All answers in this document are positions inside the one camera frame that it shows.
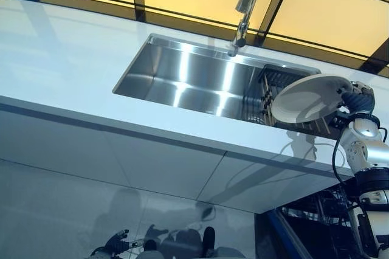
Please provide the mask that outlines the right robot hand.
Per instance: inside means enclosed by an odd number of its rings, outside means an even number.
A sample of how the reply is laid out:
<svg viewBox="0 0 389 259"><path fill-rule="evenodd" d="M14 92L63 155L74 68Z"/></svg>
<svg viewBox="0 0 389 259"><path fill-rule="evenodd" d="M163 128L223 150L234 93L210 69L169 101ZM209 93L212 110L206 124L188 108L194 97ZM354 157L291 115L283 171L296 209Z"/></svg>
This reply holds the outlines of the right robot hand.
<svg viewBox="0 0 389 259"><path fill-rule="evenodd" d="M337 90L343 105L349 109L351 114L372 115L375 107L375 97L372 87L360 81L352 81L351 89L341 87Z"/></svg>

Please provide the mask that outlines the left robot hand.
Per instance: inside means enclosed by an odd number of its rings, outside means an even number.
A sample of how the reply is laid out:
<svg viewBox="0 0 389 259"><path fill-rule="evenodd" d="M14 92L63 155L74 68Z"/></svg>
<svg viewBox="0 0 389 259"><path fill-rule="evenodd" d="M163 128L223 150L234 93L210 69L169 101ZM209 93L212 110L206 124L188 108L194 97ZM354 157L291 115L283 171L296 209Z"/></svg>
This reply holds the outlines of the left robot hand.
<svg viewBox="0 0 389 259"><path fill-rule="evenodd" d="M107 253L111 255L119 255L130 249L143 246L144 244L143 239L126 241L125 239L128 237L128 234L129 234L129 230L123 229L115 233L112 237L110 237L110 239L106 242L104 246Z"/></svg>

